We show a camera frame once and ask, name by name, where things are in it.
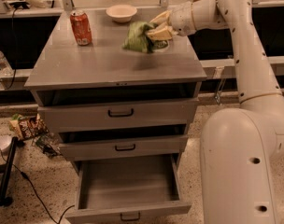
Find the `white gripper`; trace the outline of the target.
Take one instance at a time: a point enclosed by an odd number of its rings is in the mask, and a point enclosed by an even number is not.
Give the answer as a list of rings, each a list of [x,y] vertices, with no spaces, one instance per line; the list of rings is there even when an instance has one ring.
[[[164,11],[150,22],[162,24],[168,20],[173,29],[170,26],[152,29],[146,32],[147,37],[153,41],[163,41],[173,38],[173,30],[180,36],[193,35],[196,32],[190,1],[174,7],[171,11]]]

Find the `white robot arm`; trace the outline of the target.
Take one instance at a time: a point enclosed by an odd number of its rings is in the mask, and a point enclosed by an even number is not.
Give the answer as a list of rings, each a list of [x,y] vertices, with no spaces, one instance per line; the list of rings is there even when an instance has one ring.
[[[252,20],[252,0],[192,0],[153,19],[165,40],[227,28],[238,108],[206,122],[200,140],[205,224],[277,224],[270,160],[284,152],[284,97]]]

